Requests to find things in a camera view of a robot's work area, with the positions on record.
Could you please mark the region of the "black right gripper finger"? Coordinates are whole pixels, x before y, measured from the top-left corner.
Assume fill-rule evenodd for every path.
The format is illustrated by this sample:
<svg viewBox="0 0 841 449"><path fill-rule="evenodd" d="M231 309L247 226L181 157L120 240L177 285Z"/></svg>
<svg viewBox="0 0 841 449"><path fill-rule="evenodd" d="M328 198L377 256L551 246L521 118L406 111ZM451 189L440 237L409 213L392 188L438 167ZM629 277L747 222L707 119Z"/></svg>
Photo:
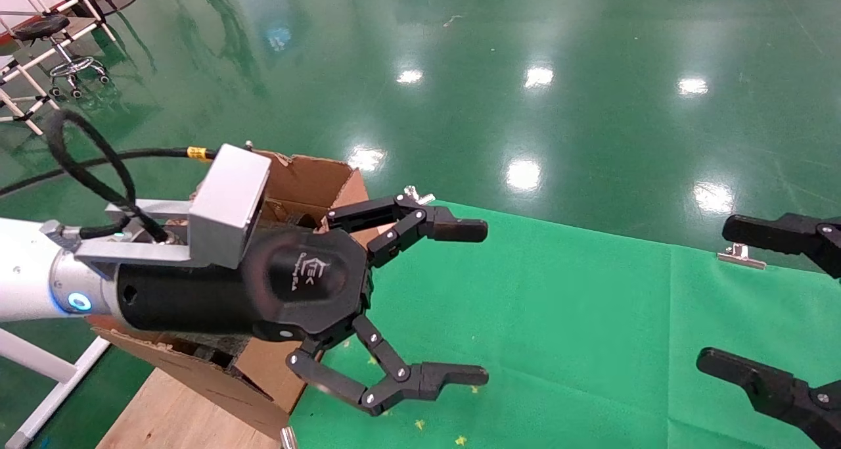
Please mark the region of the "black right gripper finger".
<svg viewBox="0 0 841 449"><path fill-rule="evenodd" d="M840 278L840 218L786 213L776 220L732 215L724 222L724 239L748 247L803 254L833 279Z"/></svg>
<svg viewBox="0 0 841 449"><path fill-rule="evenodd" d="M799 428L818 447L840 447L839 380L812 387L790 372L721 349L702 349L696 367L741 387L755 412Z"/></svg>

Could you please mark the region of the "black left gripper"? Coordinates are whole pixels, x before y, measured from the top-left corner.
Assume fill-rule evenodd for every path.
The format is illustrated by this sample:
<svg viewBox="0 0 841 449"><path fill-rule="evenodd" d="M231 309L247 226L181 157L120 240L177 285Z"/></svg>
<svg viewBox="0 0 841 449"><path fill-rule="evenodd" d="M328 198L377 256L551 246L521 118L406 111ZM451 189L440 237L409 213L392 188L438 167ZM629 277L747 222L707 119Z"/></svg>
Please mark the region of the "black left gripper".
<svg viewBox="0 0 841 449"><path fill-rule="evenodd" d="M435 401L447 385L489 382L482 366L406 364L367 316L357 316L369 299L369 265L383 267L424 237L481 243L488 236L486 221L457 218L447 207L421 204L409 195L390 195L328 210L327 225L341 230L261 231L235 269L121 264L118 309L142 331L304 339L286 359L292 373L369 415L405 399ZM386 230L367 242L367 250L349 236L382 226ZM343 339L351 322L384 372L373 387L316 358L327 346L315 339Z"/></svg>

